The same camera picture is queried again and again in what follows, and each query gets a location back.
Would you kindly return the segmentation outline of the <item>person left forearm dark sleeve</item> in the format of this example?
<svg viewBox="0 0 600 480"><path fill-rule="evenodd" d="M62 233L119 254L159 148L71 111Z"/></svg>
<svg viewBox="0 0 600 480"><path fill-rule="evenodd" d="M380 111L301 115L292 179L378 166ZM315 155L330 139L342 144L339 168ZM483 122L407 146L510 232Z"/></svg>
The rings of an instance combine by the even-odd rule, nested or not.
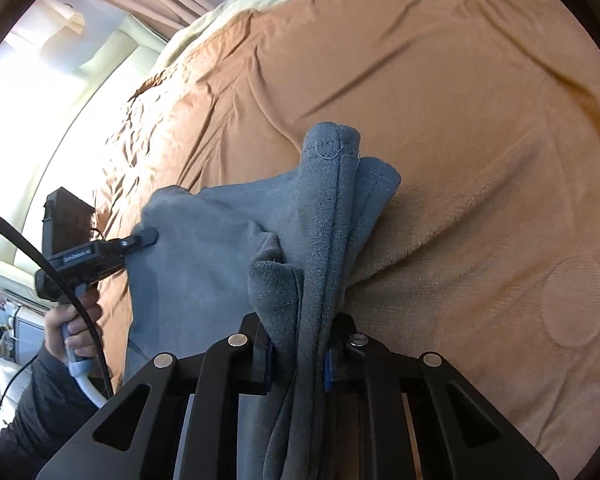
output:
<svg viewBox="0 0 600 480"><path fill-rule="evenodd" d="M34 479L95 413L68 367L41 348L15 417L0 431L0 479Z"/></svg>

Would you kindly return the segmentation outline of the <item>person left hand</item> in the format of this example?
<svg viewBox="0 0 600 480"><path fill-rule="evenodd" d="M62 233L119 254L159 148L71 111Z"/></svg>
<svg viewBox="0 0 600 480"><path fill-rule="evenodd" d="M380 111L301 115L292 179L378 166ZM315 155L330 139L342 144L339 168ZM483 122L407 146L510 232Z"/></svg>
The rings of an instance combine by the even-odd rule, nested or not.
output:
<svg viewBox="0 0 600 480"><path fill-rule="evenodd" d="M102 328L98 322L102 317L102 307L98 304L98 300L99 292L96 288L87 289L80 297L88 317L95 324L96 332L101 335ZM46 313L44 346L62 364L68 363L68 349L81 358L91 359L97 356L94 338L88 332L84 319L72 304L60 304Z"/></svg>

